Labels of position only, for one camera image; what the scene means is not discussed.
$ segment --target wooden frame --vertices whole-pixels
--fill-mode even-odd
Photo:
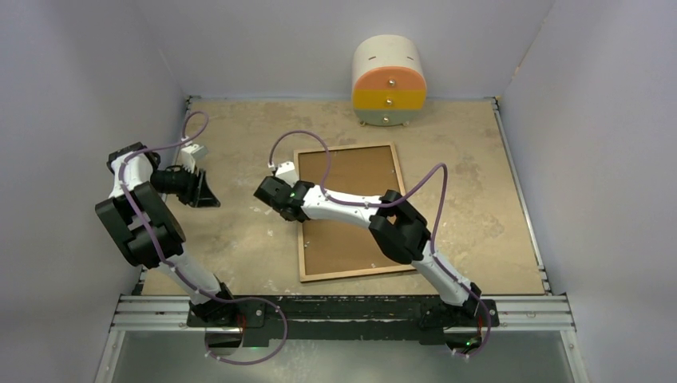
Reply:
[[[398,186],[400,193],[405,194],[404,182],[402,181],[402,170],[400,169],[400,163],[395,150],[395,144],[393,142],[384,142],[376,144],[351,144],[351,145],[339,145],[339,146],[330,146],[330,152],[348,150],[348,149],[364,149],[364,148],[380,148],[380,147],[389,147],[390,152],[393,155],[393,164],[395,170],[395,176],[398,181]],[[315,149],[298,149],[294,150],[294,163],[297,169],[300,167],[299,155],[305,153],[314,153],[314,152],[324,152],[323,148]],[[375,267],[369,269],[359,269],[359,270],[349,270],[349,271],[337,271],[333,273],[322,273],[322,274],[306,274],[306,256],[305,256],[305,246],[303,240],[303,224],[298,224],[298,234],[299,242],[299,280],[301,282],[313,282],[313,281],[322,281],[327,279],[337,279],[337,278],[348,278],[348,277],[359,277],[364,275],[374,275],[374,274],[389,274],[397,273],[403,271],[412,271],[416,270],[411,265],[398,265],[398,266],[388,266],[388,267]]]

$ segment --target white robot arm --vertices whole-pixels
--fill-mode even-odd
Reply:
[[[478,302],[460,283],[470,286],[476,296],[480,296],[481,291],[461,275],[444,255],[439,252],[432,254],[425,218],[407,201],[394,207],[374,207],[401,198],[399,193],[388,191],[385,195],[362,196],[326,190],[334,199],[363,205],[349,206],[329,200],[319,185],[299,180],[292,162],[279,165],[273,174],[263,180],[254,196],[283,218],[299,222],[333,219],[369,229],[386,257],[397,263],[411,264],[435,287],[444,303],[463,307],[469,314],[475,314]],[[390,217],[395,217],[395,221],[388,220]],[[456,280],[444,272],[434,257]]]

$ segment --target orange drawer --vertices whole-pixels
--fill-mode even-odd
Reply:
[[[364,73],[354,90],[426,90],[426,79],[413,69],[403,66],[383,66]]]

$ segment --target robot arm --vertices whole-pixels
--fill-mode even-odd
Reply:
[[[137,222],[137,217],[125,198],[119,177],[123,160],[130,153],[145,146],[136,143],[111,153],[107,163],[115,183],[109,198],[96,206],[96,213],[108,230],[113,241],[132,266],[144,265],[166,274],[188,293],[192,311],[201,318],[209,318],[219,308],[217,302],[196,288],[186,285],[168,265],[160,261],[148,232]],[[185,235],[160,193],[175,194],[181,203],[190,207],[218,207],[219,200],[209,190],[206,173],[195,166],[196,153],[204,147],[186,145],[180,150],[180,167],[158,170],[160,156],[155,152],[132,158],[125,167],[122,179],[145,213],[167,261],[181,270],[181,274],[196,287],[221,298],[232,299],[228,288],[207,272],[191,255],[184,252]]]
[[[472,315],[476,313],[477,300],[470,297],[460,283],[469,286],[476,296],[480,296],[480,289],[451,266],[444,255],[432,254],[426,219],[408,201],[388,208],[371,207],[394,202],[402,195],[392,190],[383,196],[350,195],[329,190],[327,193],[336,199],[364,206],[347,206],[328,200],[319,185],[299,180],[291,162],[281,164],[273,176],[267,176],[254,196],[288,221],[333,219],[369,229],[386,257],[397,263],[411,264],[435,287],[444,303],[462,307]],[[434,257],[456,280],[443,271]]]

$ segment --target round drawer unit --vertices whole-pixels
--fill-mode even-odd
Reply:
[[[352,101],[366,124],[408,124],[426,101],[426,79],[413,42],[381,35],[365,40],[353,56]]]

